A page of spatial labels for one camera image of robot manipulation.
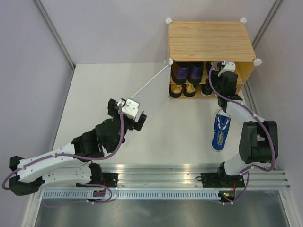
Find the purple pointed loafer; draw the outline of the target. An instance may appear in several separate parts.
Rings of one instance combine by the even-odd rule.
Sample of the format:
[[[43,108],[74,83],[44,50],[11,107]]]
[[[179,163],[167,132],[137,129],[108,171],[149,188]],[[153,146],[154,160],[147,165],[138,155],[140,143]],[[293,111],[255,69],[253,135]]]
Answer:
[[[199,84],[202,80],[204,70],[203,62],[193,62],[190,65],[189,75],[187,77],[189,83],[191,84]]]
[[[172,64],[171,76],[173,82],[177,85],[182,85],[187,80],[188,62],[175,62]]]

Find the blue canvas sneaker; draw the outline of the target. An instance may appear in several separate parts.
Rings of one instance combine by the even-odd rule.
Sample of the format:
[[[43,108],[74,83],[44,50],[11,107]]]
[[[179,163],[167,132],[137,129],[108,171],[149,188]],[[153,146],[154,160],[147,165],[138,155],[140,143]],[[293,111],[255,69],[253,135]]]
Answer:
[[[215,79],[217,79],[218,73],[220,71],[219,68],[218,68],[218,65],[215,65],[213,67],[213,69],[210,70],[214,63],[215,63],[214,61],[206,63],[207,77],[209,77],[209,75],[211,75],[211,80],[212,81],[214,81]]]
[[[222,109],[218,110],[214,117],[214,134],[211,147],[214,151],[220,152],[224,149],[231,124],[231,117]]]

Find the black white sneaker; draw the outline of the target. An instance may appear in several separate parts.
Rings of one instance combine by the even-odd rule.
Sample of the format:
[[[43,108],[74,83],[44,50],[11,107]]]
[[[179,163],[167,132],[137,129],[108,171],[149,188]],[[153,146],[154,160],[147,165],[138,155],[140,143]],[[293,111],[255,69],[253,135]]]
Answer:
[[[211,86],[209,84],[209,80],[207,79],[205,84],[201,85],[201,94],[203,97],[210,97],[212,94],[212,89]]]

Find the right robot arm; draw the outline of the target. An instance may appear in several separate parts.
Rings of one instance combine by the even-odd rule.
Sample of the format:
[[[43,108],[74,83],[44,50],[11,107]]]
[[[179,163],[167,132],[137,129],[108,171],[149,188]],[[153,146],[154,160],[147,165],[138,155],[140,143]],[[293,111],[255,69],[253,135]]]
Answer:
[[[218,73],[211,70],[208,77],[223,112],[215,116],[212,148],[216,151],[224,148],[232,119],[242,128],[238,153],[217,169],[216,181],[222,187],[254,167],[272,171],[278,157],[277,123],[266,121],[242,103],[236,93],[237,79],[237,74],[231,71]]]

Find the white cabinet door panel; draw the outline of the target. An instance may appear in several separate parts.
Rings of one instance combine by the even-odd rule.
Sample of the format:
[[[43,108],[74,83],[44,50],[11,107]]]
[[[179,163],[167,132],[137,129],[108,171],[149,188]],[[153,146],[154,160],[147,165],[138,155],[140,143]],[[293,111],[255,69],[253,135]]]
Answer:
[[[123,99],[138,102],[138,114],[144,112],[147,122],[168,101],[170,66],[163,63],[131,63],[124,81]]]

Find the gold loafer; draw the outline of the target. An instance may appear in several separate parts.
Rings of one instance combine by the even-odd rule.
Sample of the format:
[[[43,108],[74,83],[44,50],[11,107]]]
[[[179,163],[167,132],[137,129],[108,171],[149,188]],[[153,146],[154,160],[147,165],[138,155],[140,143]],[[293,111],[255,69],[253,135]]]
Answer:
[[[196,93],[196,86],[194,84],[185,84],[183,87],[183,94],[185,97],[194,97]]]
[[[169,95],[172,98],[180,98],[182,95],[183,85],[172,83],[169,85]]]

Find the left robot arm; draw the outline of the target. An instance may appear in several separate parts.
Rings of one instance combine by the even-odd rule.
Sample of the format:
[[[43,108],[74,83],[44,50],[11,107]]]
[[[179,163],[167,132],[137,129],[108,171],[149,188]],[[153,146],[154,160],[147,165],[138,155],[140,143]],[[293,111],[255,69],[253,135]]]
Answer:
[[[3,180],[2,188],[24,196],[56,184],[104,186],[97,161],[114,156],[125,142],[128,131],[142,129],[147,115],[138,112],[139,106],[132,99],[110,99],[109,118],[65,146],[33,158],[11,157],[11,173]]]

